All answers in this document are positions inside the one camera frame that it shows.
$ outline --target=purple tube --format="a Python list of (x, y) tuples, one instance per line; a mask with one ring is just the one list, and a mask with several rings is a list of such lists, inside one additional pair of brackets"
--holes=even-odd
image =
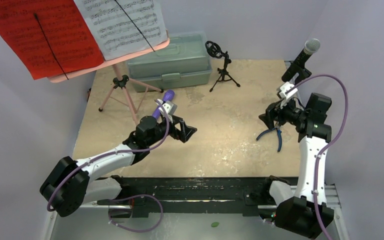
[[(175, 92), (171, 89), (167, 90), (165, 93), (164, 93), (164, 96), (162, 97), (162, 101), (163, 102), (166, 102), (166, 101), (172, 101), (173, 99), (175, 98)], [(156, 107), (155, 111), (153, 111), (153, 114), (152, 116), (158, 120), (158, 118), (160, 117), (160, 110), (158, 110), (158, 106)]]

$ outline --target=green plastic box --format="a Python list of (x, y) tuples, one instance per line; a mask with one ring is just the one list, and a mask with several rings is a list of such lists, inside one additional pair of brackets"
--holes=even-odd
[[(169, 35), (170, 44), (127, 61), (129, 77), (160, 89), (174, 89), (207, 84), (212, 72), (201, 33)], [(132, 84), (136, 92), (146, 87)]]

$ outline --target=gray wall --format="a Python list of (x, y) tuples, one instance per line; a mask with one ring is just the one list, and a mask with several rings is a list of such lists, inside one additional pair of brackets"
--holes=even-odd
[(169, 33), (204, 30), (232, 59), (292, 60), (328, 0), (160, 0)]
[[(384, 1), (330, 0), (311, 37), (321, 48), (314, 74), (333, 74), (349, 93), (342, 137), (329, 150), (327, 179), (336, 183), (351, 239), (384, 239)], [(344, 97), (336, 82), (315, 79), (300, 89), (333, 98), (328, 123), (336, 134)]]
[(0, 37), (0, 240), (38, 240), (46, 201), (39, 188), (73, 151), (95, 73), (33, 81)]

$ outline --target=pliers handle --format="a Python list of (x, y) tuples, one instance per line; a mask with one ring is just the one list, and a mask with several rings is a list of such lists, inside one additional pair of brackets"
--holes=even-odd
[(280, 126), (277, 125), (273, 129), (267, 129), (267, 130), (263, 131), (262, 133), (260, 133), (257, 136), (256, 140), (258, 141), (262, 136), (264, 136), (265, 134), (268, 134), (268, 133), (270, 133), (270, 132), (272, 132), (274, 130), (276, 130), (276, 132), (277, 132), (277, 139), (279, 141), (279, 144), (278, 144), (278, 147), (277, 147), (277, 152), (280, 152), (281, 149), (282, 149), (282, 134), (281, 134), (282, 131), (281, 131), (281, 127)]

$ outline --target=robotic arm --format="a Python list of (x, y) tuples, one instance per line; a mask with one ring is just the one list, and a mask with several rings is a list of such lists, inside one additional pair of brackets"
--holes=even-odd
[[(312, 93), (305, 108), (301, 109), (293, 100), (297, 90), (289, 92), (293, 87), (289, 82), (283, 84), (277, 94), (281, 100), (270, 104), (265, 114), (258, 117), (269, 129), (275, 127), (275, 122), (280, 126), (290, 123), (298, 132), (301, 162), (296, 191), (293, 193), (286, 181), (274, 178), (269, 194), (277, 205), (275, 225), (313, 239), (322, 232), (315, 213), (313, 194), (316, 157), (331, 141), (332, 128), (324, 122), (332, 100), (327, 96)], [(334, 210), (326, 206), (324, 190), (326, 153), (327, 150), (320, 156), (316, 190), (318, 208), (325, 226), (334, 218)]]
[[(40, 187), (40, 193), (47, 201), (51, 201), (50, 205), (61, 217), (72, 214), (83, 203), (116, 198), (122, 190), (120, 184), (111, 177), (99, 178), (113, 170), (143, 160), (150, 153), (150, 146), (163, 139), (166, 131), (172, 138), (183, 143), (197, 131), (196, 128), (187, 126), (182, 118), (173, 115), (177, 108), (175, 104), (170, 101), (158, 102), (168, 113), (168, 129), (164, 116), (161, 123), (157, 123), (155, 117), (145, 116), (136, 126), (136, 130), (115, 148), (78, 160), (66, 156), (56, 164)], [(74, 170), (83, 165), (84, 167), (73, 174)]]

